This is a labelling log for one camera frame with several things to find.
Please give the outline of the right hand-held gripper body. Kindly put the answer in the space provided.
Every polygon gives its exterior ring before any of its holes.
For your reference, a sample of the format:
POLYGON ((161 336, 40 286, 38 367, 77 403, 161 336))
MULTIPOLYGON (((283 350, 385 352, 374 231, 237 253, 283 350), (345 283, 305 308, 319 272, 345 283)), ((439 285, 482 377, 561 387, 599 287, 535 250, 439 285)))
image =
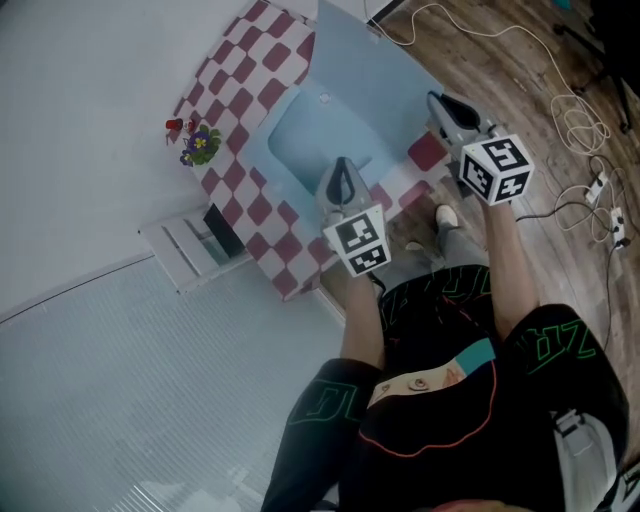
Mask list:
POLYGON ((475 194, 495 206, 522 196, 535 170, 533 159, 516 134, 499 124, 472 129, 449 128, 451 174, 461 193, 475 194))

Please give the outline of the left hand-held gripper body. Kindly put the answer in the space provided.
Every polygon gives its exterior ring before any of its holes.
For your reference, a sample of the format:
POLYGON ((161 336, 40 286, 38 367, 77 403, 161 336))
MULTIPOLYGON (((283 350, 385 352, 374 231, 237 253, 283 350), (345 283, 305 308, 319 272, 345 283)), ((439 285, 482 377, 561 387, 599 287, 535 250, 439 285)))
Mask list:
POLYGON ((373 203, 364 209, 322 207, 325 239, 352 277, 368 274, 391 262, 384 209, 373 203))

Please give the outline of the person's left forearm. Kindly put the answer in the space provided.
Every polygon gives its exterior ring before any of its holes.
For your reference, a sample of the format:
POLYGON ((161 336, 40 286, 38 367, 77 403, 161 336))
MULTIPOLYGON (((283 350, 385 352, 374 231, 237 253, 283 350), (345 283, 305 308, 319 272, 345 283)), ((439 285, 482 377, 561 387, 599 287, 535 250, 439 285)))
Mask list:
POLYGON ((384 366, 384 337, 376 291, 366 275, 350 278, 345 301, 345 329, 340 357, 384 366))

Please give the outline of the person's right forearm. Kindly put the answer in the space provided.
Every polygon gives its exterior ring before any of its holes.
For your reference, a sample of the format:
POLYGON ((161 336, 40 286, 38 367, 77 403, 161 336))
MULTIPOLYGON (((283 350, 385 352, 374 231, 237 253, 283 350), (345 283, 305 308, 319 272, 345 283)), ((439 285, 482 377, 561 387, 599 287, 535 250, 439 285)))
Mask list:
POLYGON ((501 341, 540 306, 519 229, 509 203, 482 206, 494 323, 501 341))

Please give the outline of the person's grey trousers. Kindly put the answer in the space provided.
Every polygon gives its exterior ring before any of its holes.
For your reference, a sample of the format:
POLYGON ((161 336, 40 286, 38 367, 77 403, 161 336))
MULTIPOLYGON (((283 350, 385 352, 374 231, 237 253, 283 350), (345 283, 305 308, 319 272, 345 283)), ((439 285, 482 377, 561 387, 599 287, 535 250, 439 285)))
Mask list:
POLYGON ((407 252, 404 249, 397 251, 392 255, 391 263, 378 271, 376 276, 388 290, 391 290, 438 270, 467 265, 489 265, 486 251, 470 239, 461 226, 438 229, 436 248, 424 248, 424 253, 407 252))

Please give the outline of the white power strip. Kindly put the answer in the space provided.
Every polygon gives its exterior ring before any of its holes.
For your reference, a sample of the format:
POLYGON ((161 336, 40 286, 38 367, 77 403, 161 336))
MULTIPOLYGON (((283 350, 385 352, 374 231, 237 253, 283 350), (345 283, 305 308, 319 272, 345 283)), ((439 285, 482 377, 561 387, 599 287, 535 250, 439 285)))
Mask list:
POLYGON ((624 216, 620 207, 610 210, 610 223, 613 246, 616 250, 620 250, 624 246, 623 241, 626 238, 624 216))
POLYGON ((585 192, 585 199, 591 205, 594 205, 599 200, 599 197, 604 190, 605 186, 608 184, 609 179, 607 173, 605 171, 601 171, 592 182, 592 184, 587 188, 585 192))

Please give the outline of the black box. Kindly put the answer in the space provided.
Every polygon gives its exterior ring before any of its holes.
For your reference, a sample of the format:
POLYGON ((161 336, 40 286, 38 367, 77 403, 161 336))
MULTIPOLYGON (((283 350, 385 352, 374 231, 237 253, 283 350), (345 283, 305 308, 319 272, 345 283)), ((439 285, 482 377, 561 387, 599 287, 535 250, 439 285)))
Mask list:
POLYGON ((245 251, 244 244, 215 205, 210 206, 203 221, 229 258, 235 258, 245 251))

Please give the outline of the red white checkered tablecloth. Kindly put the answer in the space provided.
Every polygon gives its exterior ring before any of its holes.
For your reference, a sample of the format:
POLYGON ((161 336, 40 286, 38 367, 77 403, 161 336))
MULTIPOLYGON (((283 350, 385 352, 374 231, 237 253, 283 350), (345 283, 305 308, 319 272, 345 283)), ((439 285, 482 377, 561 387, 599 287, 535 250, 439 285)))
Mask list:
MULTIPOLYGON (((284 299, 312 288, 336 255, 322 232, 317 202, 316 215, 300 216, 272 194, 244 149, 281 96, 306 77, 317 18, 270 0, 250 0, 211 48, 174 111, 197 127, 205 124, 221 132, 213 159, 188 168, 284 299)), ((366 185, 387 218, 407 208, 445 172, 447 152, 427 124, 406 159, 379 183, 366 185)))

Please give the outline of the potted purple yellow flowers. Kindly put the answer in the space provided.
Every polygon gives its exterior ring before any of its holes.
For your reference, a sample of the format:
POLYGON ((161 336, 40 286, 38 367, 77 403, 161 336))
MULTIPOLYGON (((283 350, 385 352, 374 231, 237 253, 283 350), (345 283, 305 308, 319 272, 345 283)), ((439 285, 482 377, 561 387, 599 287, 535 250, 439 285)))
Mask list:
POLYGON ((221 132, 201 124, 188 139, 184 140, 180 162, 183 166, 194 167, 208 164, 221 145, 221 132))

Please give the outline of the white open shelf rack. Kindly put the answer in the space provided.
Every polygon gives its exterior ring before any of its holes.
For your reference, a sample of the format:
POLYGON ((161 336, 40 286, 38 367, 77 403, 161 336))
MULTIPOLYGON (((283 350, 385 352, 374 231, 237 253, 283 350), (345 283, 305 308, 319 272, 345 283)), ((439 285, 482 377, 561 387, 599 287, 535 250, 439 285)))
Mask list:
POLYGON ((206 206, 142 226, 146 240, 179 295, 251 260, 245 250, 229 258, 204 223, 206 206))

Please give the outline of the person's black printed shirt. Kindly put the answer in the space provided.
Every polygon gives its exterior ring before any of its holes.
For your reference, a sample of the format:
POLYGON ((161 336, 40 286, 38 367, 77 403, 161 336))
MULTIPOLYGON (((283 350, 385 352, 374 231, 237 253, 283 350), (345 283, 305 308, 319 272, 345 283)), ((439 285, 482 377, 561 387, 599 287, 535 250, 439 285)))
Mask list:
POLYGON ((416 512, 499 501, 565 512, 550 413, 628 413, 622 386, 569 306, 498 337, 489 270, 443 269, 387 292, 382 369, 326 362, 286 423, 261 512, 416 512))

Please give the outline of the white window blinds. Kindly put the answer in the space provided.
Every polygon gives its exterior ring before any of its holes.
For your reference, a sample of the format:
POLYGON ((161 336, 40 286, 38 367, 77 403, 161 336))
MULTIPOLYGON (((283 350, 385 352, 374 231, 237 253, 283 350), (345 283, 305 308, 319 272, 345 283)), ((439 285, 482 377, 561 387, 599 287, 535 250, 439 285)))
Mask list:
POLYGON ((252 262, 182 295, 148 259, 0 324, 0 512, 259 512, 341 337, 252 262))

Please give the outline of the grey white worn pouch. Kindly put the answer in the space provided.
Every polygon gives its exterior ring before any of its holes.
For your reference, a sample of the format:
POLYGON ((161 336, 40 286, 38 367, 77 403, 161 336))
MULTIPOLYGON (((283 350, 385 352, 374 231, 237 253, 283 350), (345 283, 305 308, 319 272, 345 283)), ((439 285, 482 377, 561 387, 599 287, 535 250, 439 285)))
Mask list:
POLYGON ((628 512, 633 496, 620 472, 628 445, 628 413, 599 418, 568 409, 550 415, 564 511, 628 512))

